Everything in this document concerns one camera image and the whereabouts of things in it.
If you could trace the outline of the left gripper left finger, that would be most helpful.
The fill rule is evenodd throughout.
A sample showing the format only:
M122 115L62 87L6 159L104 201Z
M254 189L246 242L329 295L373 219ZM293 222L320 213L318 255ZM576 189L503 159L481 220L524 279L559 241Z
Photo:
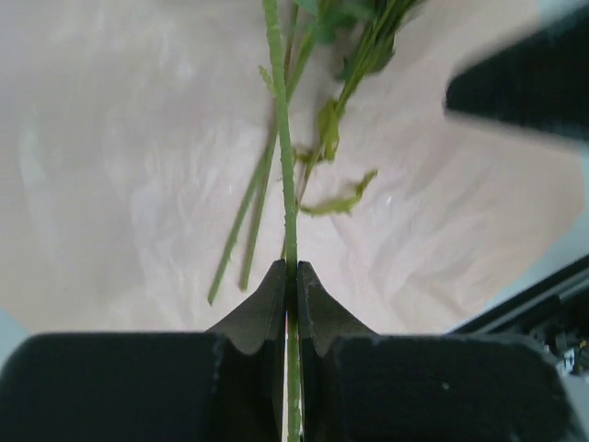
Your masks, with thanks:
M1 371L5 441L278 441L284 261L206 331L53 332Z

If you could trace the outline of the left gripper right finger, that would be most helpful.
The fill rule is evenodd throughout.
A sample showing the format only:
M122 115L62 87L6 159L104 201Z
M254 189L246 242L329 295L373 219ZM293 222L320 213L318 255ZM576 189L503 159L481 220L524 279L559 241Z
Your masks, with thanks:
M297 269L305 441L581 441L584 410L531 337L380 335Z

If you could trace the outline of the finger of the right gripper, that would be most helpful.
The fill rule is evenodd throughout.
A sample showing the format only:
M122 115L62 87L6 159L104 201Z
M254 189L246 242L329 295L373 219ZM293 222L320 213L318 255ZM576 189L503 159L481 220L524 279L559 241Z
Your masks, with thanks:
M445 109L555 134L588 136L588 15L567 13L449 81Z

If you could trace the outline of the artificial rose bouquet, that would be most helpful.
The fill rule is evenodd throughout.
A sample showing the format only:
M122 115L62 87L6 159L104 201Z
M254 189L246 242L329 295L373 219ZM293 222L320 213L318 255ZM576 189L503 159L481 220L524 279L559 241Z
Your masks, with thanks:
M344 55L342 68L335 78L341 82L339 96L329 99L318 111L318 139L305 150L287 147L292 164L304 165L301 185L306 187L315 166L334 160L340 142L340 122L356 89L368 76L381 72L396 51L399 30L409 21L420 2L404 1L295 1L283 51L285 97L291 99L304 73L311 53L318 44L332 44L338 33L362 29L351 51ZM254 170L237 215L228 234L221 260L208 291L208 302L214 302L226 266L235 247L239 230L252 202L257 204L250 226L246 257L239 279L247 289L253 254L257 244L261 215L271 172L275 144L285 130L286 121L274 119L262 158Z

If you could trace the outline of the cream white rose stem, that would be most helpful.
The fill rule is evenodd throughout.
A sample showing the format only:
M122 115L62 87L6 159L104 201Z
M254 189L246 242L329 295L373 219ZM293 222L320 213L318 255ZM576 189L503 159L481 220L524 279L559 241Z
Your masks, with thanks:
M284 262L285 292L283 328L285 330L285 405L283 417L286 422L286 439L302 441L303 402L301 383L301 357L299 352L298 306L296 294L297 274L297 227L295 220L295 172L291 154L289 112L284 70L285 46L279 19L278 3L263 1L266 40L271 63L271 83L274 88L274 117L281 148L284 208Z

